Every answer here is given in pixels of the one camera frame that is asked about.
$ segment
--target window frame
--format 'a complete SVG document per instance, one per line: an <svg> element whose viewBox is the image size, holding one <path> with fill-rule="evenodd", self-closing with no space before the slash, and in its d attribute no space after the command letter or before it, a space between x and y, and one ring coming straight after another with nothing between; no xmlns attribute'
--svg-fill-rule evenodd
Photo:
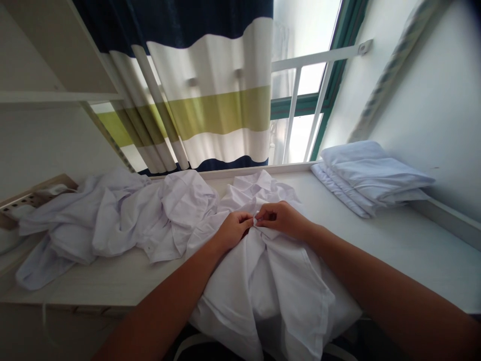
<svg viewBox="0 0 481 361"><path fill-rule="evenodd" d="M342 0L339 15L334 27L334 32L329 50L352 46L356 42L359 29L364 20L369 0ZM321 146L322 138L326 131L327 123L336 101L339 87L342 81L347 59L334 62L331 77L327 86L326 95L321 107L321 124L314 140L310 161L316 160ZM299 95L296 103L294 116L314 114L316 110L317 93ZM292 97L271 100L271 120L289 117Z"/></svg>

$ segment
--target curtain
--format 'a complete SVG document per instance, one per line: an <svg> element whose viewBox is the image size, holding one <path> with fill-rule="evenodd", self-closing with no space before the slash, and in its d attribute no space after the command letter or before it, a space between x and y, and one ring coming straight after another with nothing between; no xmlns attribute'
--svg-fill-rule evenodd
<svg viewBox="0 0 481 361"><path fill-rule="evenodd" d="M266 165L273 0L74 0L150 173Z"/></svg>

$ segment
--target window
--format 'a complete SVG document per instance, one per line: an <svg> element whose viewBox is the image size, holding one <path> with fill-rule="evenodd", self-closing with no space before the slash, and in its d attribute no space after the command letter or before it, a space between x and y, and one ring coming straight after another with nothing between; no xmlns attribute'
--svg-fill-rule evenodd
<svg viewBox="0 0 481 361"><path fill-rule="evenodd" d="M274 0L272 60L285 60L354 45L368 0ZM321 107L319 130L309 144L311 126L326 63L302 68L299 91L284 159L295 69L272 73L269 164L315 160L339 90L346 60L334 62Z"/></svg>

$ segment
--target desk surface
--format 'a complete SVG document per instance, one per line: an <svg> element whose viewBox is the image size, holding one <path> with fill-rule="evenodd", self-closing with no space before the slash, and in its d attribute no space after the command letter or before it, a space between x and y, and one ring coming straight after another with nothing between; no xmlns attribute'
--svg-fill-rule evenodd
<svg viewBox="0 0 481 361"><path fill-rule="evenodd" d="M232 173L207 183L222 197ZM385 210L365 220L352 213L310 171L273 174L296 189L312 221L388 263L467 313L481 313L481 252L410 207ZM183 262L148 263L140 249L76 265L57 281L29 292L13 287L0 302L134 306Z"/></svg>

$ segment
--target stack of folded clothes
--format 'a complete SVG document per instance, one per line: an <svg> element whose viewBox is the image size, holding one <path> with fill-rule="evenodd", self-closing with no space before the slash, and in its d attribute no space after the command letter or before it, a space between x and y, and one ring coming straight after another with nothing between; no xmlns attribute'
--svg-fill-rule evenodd
<svg viewBox="0 0 481 361"><path fill-rule="evenodd" d="M420 188L435 182L391 158L371 140L324 149L321 158L311 167L314 175L362 218L375 216L380 208L428 199Z"/></svg>

